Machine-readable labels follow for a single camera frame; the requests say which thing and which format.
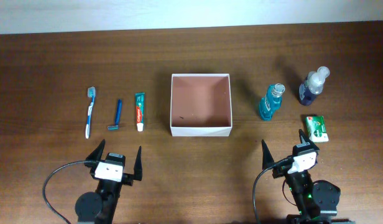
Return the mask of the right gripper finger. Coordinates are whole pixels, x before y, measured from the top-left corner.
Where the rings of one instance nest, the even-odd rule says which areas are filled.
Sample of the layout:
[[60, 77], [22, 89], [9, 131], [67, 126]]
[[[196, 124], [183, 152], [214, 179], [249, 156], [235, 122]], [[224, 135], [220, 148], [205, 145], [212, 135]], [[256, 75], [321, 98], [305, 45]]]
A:
[[275, 162], [264, 140], [261, 141], [261, 144], [262, 144], [262, 169], [266, 170], [272, 167], [275, 164]]
[[302, 129], [298, 130], [301, 144], [310, 145], [310, 139], [306, 136]]

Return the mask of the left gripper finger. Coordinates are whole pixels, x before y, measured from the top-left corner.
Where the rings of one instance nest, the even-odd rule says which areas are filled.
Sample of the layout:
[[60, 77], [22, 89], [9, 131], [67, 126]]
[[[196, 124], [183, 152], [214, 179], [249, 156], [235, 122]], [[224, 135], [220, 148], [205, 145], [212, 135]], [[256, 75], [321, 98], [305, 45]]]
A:
[[98, 145], [98, 147], [93, 151], [91, 152], [87, 157], [86, 157], [86, 161], [100, 161], [101, 160], [101, 156], [103, 154], [103, 151], [104, 151], [104, 147], [105, 147], [105, 139], [103, 139], [100, 144]]
[[143, 177], [141, 152], [142, 152], [142, 146], [139, 146], [135, 164], [134, 164], [134, 180], [136, 181], [141, 181]]

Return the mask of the blue disposable razor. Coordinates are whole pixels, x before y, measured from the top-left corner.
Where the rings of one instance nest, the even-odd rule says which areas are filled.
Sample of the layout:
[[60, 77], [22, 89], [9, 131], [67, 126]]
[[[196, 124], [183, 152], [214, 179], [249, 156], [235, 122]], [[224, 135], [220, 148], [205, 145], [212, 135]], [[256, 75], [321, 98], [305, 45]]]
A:
[[121, 117], [121, 110], [122, 110], [122, 100], [118, 99], [117, 108], [116, 108], [116, 116], [114, 119], [114, 124], [111, 126], [108, 126], [109, 131], [117, 130], [119, 129], [119, 121]]

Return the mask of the blue white toothbrush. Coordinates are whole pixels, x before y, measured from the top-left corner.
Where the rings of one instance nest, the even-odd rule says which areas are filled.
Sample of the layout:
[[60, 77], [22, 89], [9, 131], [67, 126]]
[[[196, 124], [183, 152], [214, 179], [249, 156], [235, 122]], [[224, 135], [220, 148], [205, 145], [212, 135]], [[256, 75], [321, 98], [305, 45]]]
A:
[[94, 86], [91, 86], [88, 88], [87, 96], [88, 96], [88, 98], [91, 99], [91, 102], [90, 102], [90, 105], [88, 106], [88, 111], [87, 111], [85, 138], [89, 139], [90, 138], [90, 126], [91, 126], [91, 115], [92, 115], [92, 110], [93, 110], [93, 106], [95, 103], [95, 97], [96, 97], [96, 88]]

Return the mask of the green red toothpaste tube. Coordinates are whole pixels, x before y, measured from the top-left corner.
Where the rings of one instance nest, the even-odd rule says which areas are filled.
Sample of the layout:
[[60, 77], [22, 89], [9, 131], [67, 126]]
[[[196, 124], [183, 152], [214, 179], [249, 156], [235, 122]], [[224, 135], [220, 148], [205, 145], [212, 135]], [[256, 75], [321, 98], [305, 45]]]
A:
[[144, 130], [144, 98], [145, 93], [140, 92], [135, 94], [136, 99], [136, 126], [139, 132]]

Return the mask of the white pink cardboard box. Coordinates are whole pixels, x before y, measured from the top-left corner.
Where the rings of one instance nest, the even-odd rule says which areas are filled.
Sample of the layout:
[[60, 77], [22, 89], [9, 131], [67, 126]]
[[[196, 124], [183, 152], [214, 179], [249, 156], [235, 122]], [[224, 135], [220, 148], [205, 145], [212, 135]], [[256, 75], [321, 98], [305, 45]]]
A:
[[233, 128], [228, 73], [174, 73], [170, 132], [173, 137], [228, 137]]

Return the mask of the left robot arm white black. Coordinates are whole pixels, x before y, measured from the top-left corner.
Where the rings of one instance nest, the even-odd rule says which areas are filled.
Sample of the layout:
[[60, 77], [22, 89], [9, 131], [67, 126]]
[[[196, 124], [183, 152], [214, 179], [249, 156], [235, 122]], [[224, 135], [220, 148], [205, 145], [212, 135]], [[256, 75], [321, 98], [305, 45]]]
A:
[[110, 152], [102, 160], [106, 141], [86, 157], [86, 166], [90, 168], [90, 175], [98, 181], [94, 192], [87, 192], [79, 196], [75, 204], [78, 223], [112, 223], [122, 186], [132, 186], [135, 181], [142, 180], [142, 159], [140, 147], [137, 152], [133, 173], [125, 173], [126, 157], [122, 154]]

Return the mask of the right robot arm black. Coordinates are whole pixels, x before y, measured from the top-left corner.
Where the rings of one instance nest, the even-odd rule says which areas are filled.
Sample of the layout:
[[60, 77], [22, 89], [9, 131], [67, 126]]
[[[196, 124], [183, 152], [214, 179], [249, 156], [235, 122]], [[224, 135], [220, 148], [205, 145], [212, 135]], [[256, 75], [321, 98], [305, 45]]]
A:
[[297, 215], [287, 215], [287, 223], [352, 223], [352, 220], [336, 219], [341, 189], [327, 180], [312, 181], [308, 170], [317, 164], [319, 147], [300, 129], [300, 144], [292, 149], [292, 154], [274, 161], [265, 141], [262, 144], [262, 172], [256, 177], [252, 199], [256, 199], [256, 185], [260, 177], [272, 171], [273, 178], [283, 177], [297, 207]]

